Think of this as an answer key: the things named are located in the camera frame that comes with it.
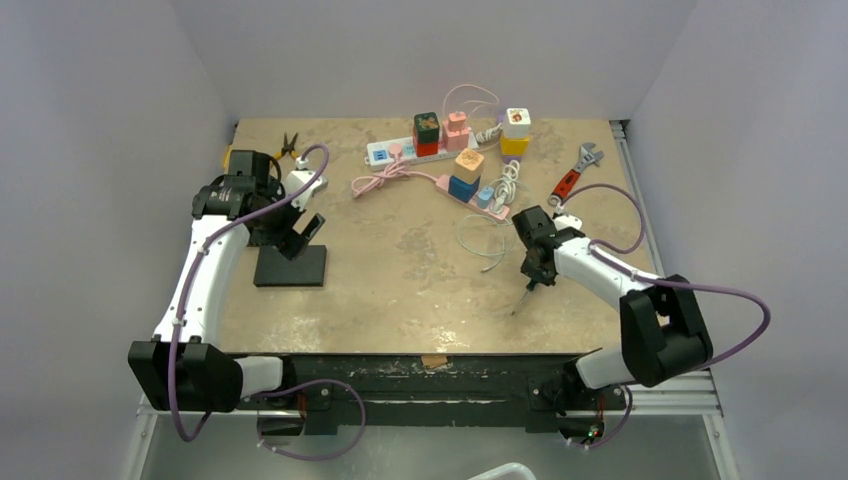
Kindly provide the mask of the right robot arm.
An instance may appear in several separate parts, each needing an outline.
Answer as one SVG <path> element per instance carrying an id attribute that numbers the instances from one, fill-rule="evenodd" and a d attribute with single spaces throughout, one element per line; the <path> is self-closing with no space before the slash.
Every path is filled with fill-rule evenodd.
<path id="1" fill-rule="evenodd" d="M 521 272 L 534 289 L 570 279 L 619 314 L 620 343 L 585 354 L 566 366 L 564 399 L 584 407 L 614 384 L 656 386 L 703 366 L 713 343 L 694 293 L 685 278 L 661 278 L 597 249 L 596 241 L 549 216 L 542 207 L 513 217 L 526 249 Z"/>

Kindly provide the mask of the black box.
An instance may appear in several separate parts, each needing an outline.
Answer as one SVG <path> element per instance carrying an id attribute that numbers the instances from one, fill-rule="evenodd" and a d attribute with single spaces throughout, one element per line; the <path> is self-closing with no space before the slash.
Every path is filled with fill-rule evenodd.
<path id="1" fill-rule="evenodd" d="M 288 260 L 270 246 L 259 249 L 253 284 L 263 287 L 322 287 L 328 250 L 310 245 L 299 257 Z"/>

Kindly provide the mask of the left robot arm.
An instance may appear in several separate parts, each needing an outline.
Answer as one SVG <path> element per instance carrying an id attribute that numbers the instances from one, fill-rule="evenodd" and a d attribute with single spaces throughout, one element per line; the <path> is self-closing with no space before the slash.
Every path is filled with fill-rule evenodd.
<path id="1" fill-rule="evenodd" d="M 283 179 L 272 156 L 234 150 L 228 170 L 192 201 L 190 245 L 175 292 L 148 340 L 135 341 L 128 364 L 151 406 L 160 411 L 230 412 L 259 394 L 272 408 L 297 399 L 298 382 L 277 356 L 236 358 L 220 350 L 226 295 L 249 244 L 286 260 L 301 256 L 324 224 L 314 215 L 295 226 L 308 202 L 327 187 L 326 161 L 301 156 Z"/>

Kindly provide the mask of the red handled adjustable wrench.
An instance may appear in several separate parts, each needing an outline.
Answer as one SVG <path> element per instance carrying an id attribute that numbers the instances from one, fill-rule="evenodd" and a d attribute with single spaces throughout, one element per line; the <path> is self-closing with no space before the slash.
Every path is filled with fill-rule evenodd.
<path id="1" fill-rule="evenodd" d="M 566 173 L 557 183 L 551 194 L 548 196 L 548 204 L 556 207 L 563 203 L 571 191 L 577 184 L 580 176 L 591 165 L 598 166 L 600 160 L 604 157 L 604 153 L 596 149 L 596 144 L 587 142 L 583 143 L 579 148 L 578 160 L 575 165 Z"/>

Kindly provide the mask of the yellow black needle-nose pliers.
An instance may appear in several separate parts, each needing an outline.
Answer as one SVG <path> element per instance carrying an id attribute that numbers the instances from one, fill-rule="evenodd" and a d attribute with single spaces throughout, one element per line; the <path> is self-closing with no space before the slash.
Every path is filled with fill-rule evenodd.
<path id="1" fill-rule="evenodd" d="M 299 134 L 295 133 L 292 137 L 289 137 L 287 133 L 283 135 L 283 144 L 280 148 L 279 152 L 274 155 L 276 160 L 283 159 L 285 157 L 291 159 L 297 159 L 298 153 L 296 149 L 296 143 L 298 140 Z"/>

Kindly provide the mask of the green handled screwdriver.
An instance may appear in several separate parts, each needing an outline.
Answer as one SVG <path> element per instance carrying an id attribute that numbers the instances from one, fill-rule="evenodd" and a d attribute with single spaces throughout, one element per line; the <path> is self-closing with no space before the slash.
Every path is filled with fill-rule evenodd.
<path id="1" fill-rule="evenodd" d="M 521 311 L 523 305 L 526 303 L 530 294 L 534 291 L 534 287 L 527 287 L 519 298 L 518 302 L 513 306 L 510 315 L 515 316 L 518 312 Z"/>

